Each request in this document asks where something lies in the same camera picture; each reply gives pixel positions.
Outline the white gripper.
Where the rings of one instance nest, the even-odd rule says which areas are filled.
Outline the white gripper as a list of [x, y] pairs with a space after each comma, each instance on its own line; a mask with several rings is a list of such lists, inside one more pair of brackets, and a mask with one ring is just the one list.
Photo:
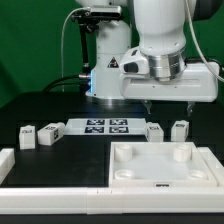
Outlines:
[[122, 74], [120, 91], [126, 99], [144, 100], [148, 114], [152, 108], [150, 100], [188, 101], [187, 115], [191, 116], [195, 102], [213, 102], [217, 98], [218, 81], [203, 63], [190, 63], [180, 77], [167, 82]]

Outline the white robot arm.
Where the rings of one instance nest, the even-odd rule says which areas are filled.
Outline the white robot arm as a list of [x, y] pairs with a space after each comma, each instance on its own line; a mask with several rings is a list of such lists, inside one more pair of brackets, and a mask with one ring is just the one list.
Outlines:
[[184, 26], [208, 20], [223, 0], [76, 0], [80, 26], [96, 33], [96, 65], [86, 96], [106, 104], [129, 100], [213, 102], [218, 64], [185, 56]]

